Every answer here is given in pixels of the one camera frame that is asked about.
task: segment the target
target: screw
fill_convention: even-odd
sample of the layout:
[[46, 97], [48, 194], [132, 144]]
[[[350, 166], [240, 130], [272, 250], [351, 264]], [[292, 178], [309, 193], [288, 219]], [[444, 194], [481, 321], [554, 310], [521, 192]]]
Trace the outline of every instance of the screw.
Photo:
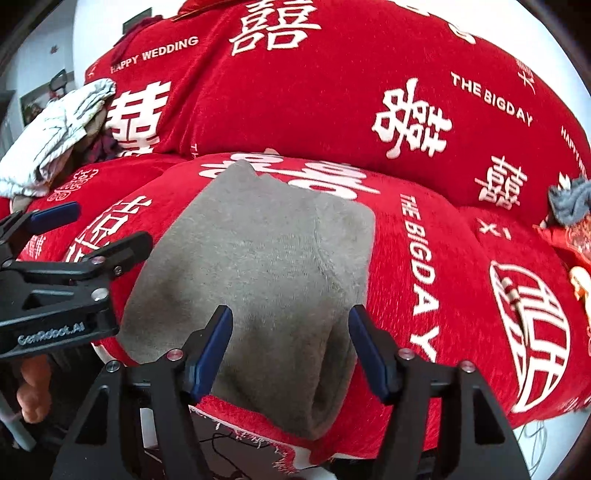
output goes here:
[[116, 372], [120, 368], [121, 363], [117, 360], [111, 360], [106, 366], [106, 369], [110, 374]]
[[94, 301], [101, 301], [109, 297], [109, 290], [106, 288], [97, 288], [90, 296]]
[[184, 357], [184, 353], [179, 348], [173, 348], [166, 354], [166, 358], [168, 358], [171, 362], [176, 362]]
[[476, 365], [474, 365], [469, 360], [464, 360], [460, 362], [460, 368], [464, 370], [467, 374], [474, 373], [476, 371]]
[[410, 348], [401, 348], [398, 351], [398, 356], [404, 360], [412, 360], [414, 358], [414, 352]]

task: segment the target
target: red cushion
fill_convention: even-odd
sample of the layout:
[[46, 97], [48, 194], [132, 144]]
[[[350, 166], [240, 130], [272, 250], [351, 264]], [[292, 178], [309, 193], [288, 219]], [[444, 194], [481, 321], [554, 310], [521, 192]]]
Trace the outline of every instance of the red cushion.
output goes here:
[[[90, 253], [94, 247], [138, 230], [147, 230], [158, 241], [195, 195], [240, 158], [249, 160], [256, 171], [292, 185], [327, 190], [369, 206], [376, 216], [376, 231], [366, 303], [374, 321], [389, 330], [401, 346], [414, 348], [424, 358], [447, 365], [471, 359], [504, 410], [510, 411], [519, 389], [491, 289], [491, 258], [459, 212], [444, 198], [417, 184], [325, 162], [271, 155], [207, 155], [170, 168], [105, 212], [100, 219], [115, 210], [129, 212], [126, 222], [112, 235], [90, 246], [91, 227], [77, 235], [72, 247], [81, 254]], [[136, 269], [113, 285], [119, 318], [138, 274]], [[115, 338], [102, 343], [111, 355], [131, 361]], [[578, 388], [588, 388], [588, 383], [580, 381]], [[389, 409], [369, 392], [359, 367], [336, 423], [316, 442], [285, 434], [262, 415], [213, 397], [199, 407], [257, 436], [304, 447], [311, 451], [313, 463], [321, 463], [337, 452], [362, 458], [375, 456], [389, 417]], [[558, 407], [548, 401], [534, 411], [540, 417], [553, 416]], [[427, 448], [436, 444], [438, 415], [434, 403]]]
[[[520, 325], [504, 317], [505, 326], [512, 329], [515, 367], [522, 387], [511, 420], [521, 424], [582, 408], [591, 401], [589, 321], [574, 297], [568, 270], [533, 228], [498, 212], [460, 211], [498, 262], [499, 276], [511, 280], [510, 288], [519, 293], [525, 312], [528, 341]], [[513, 313], [501, 294], [499, 306]]]
[[[34, 236], [20, 255], [21, 260], [60, 261], [74, 237], [101, 212], [129, 192], [154, 180], [170, 166], [183, 161], [173, 155], [125, 157], [82, 167], [47, 197], [35, 200], [29, 210], [46, 210], [67, 202], [79, 202], [78, 221], [44, 235]], [[115, 229], [116, 222], [107, 227]]]
[[[560, 172], [584, 171], [589, 145], [571, 112], [491, 43], [395, 2], [271, 3], [161, 21], [116, 68], [110, 54], [94, 64], [87, 80], [117, 82], [110, 125], [124, 145], [187, 157], [270, 147], [411, 180], [454, 205], [511, 207], [528, 224], [546, 217]], [[236, 49], [242, 22], [258, 30]], [[407, 89], [414, 110], [395, 120]], [[420, 139], [388, 158], [405, 113]]]

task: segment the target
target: red pillow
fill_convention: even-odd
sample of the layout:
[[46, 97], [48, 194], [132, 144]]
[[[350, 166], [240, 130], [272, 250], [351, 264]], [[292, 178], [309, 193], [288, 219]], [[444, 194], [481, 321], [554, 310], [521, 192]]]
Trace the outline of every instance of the red pillow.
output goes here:
[[[125, 157], [104, 163], [88, 165], [78, 169], [60, 187], [47, 197], [35, 200], [29, 210], [46, 210], [57, 205], [78, 201], [82, 213], [78, 221], [40, 236], [34, 236], [20, 255], [21, 260], [60, 261], [74, 237], [97, 215], [125, 197], [129, 192], [154, 180], [156, 177], [184, 161], [176, 155], [143, 155]], [[102, 236], [105, 232], [119, 228], [123, 215], [113, 215], [102, 224], [96, 224], [93, 235]]]
[[[438, 194], [417, 184], [327, 162], [276, 155], [207, 155], [170, 168], [119, 202], [113, 209], [134, 205], [133, 215], [94, 247], [137, 230], [147, 230], [157, 242], [195, 195], [239, 159], [250, 161], [261, 174], [369, 206], [376, 216], [367, 299], [374, 321], [389, 330], [401, 346], [414, 348], [425, 358], [449, 365], [466, 358], [473, 360], [505, 411], [510, 410], [517, 399], [518, 384], [490, 287], [490, 259], [457, 210]], [[81, 254], [90, 253], [91, 239], [92, 227], [81, 232], [72, 246]], [[113, 302], [119, 318], [138, 274], [136, 269], [113, 285]], [[470, 321], [475, 311], [478, 323]], [[131, 362], [116, 338], [102, 343], [111, 355]], [[199, 408], [215, 419], [276, 444], [308, 449], [312, 463], [322, 463], [335, 453], [374, 457], [390, 412], [370, 393], [359, 367], [335, 424], [315, 442], [286, 434], [262, 415], [213, 397], [208, 397]], [[434, 403], [427, 448], [436, 444], [438, 415]], [[285, 461], [288, 466], [295, 461], [292, 450]]]
[[569, 272], [533, 228], [507, 215], [477, 208], [461, 208], [482, 246], [498, 262], [496, 271], [509, 298], [495, 289], [497, 304], [513, 313], [517, 293], [525, 330], [503, 316], [513, 350], [520, 394], [511, 420], [544, 420], [591, 401], [589, 322], [574, 296]]
[[269, 147], [348, 163], [528, 224], [559, 173], [585, 172], [579, 123], [500, 48], [402, 2], [310, 2], [164, 20], [119, 65], [108, 53], [87, 80], [116, 81], [116, 138], [187, 158]]

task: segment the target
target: gray fabric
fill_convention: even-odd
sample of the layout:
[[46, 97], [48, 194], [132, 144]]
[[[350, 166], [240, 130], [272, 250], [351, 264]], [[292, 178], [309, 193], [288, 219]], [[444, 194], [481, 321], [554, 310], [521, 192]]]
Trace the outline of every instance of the gray fabric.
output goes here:
[[234, 330], [212, 393], [316, 439], [334, 422], [355, 365], [348, 312], [365, 303], [374, 226], [364, 205], [238, 162], [156, 245], [118, 341], [135, 360], [153, 361], [227, 304]]
[[563, 226], [579, 223], [591, 206], [591, 181], [582, 175], [570, 183], [570, 190], [551, 186], [548, 190], [550, 207], [556, 221]]

